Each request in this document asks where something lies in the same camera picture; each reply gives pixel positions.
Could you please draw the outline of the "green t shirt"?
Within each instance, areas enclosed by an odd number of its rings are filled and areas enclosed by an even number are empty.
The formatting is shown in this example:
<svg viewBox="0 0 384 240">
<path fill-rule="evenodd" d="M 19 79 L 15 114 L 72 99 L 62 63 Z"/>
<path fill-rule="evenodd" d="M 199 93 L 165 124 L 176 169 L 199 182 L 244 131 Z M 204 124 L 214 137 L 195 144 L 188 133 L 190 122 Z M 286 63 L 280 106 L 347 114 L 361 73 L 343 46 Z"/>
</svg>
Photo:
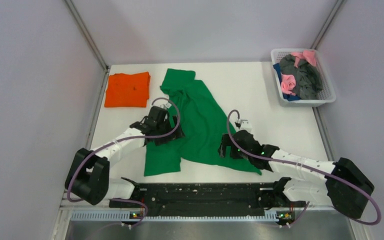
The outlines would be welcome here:
<svg viewBox="0 0 384 240">
<path fill-rule="evenodd" d="M 205 83 L 195 76 L 192 70 L 167 69 L 160 89 L 178 107 L 184 137 L 159 146 L 147 144 L 144 176 L 179 172 L 182 160 L 261 175 L 247 160 L 220 157 L 222 136 L 227 130 L 236 131 L 227 124 L 225 112 Z"/>
</svg>

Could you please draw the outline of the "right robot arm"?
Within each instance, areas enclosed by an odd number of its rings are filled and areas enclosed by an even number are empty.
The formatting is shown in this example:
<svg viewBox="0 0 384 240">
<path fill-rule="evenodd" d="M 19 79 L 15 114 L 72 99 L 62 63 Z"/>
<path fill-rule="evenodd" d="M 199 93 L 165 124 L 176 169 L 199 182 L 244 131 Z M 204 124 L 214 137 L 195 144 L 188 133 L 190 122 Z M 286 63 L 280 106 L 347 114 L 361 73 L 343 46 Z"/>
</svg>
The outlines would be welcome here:
<svg viewBox="0 0 384 240">
<path fill-rule="evenodd" d="M 348 158 L 320 161 L 291 154 L 270 144 L 260 144 L 246 130 L 223 134 L 220 157 L 248 161 L 259 170 L 281 175 L 273 187 L 279 206 L 290 202 L 310 202 L 331 206 L 351 219 L 359 219 L 375 189 L 367 176 Z"/>
</svg>

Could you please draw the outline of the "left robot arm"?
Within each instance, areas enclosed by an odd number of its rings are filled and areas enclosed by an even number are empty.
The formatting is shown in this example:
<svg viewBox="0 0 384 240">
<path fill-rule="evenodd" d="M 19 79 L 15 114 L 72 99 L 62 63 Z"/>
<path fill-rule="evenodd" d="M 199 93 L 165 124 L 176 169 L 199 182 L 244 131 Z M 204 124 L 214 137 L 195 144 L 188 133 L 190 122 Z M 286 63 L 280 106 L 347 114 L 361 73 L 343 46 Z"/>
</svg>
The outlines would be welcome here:
<svg viewBox="0 0 384 240">
<path fill-rule="evenodd" d="M 121 199 L 129 207 L 136 206 L 141 194 L 135 190 L 134 182 L 111 178 L 111 168 L 150 143 L 159 146 L 182 138 L 180 120 L 177 107 L 171 114 L 166 107 L 152 106 L 148 115 L 116 138 L 93 149 L 79 149 L 64 183 L 68 201 L 85 201 L 95 206 L 105 199 Z"/>
</svg>

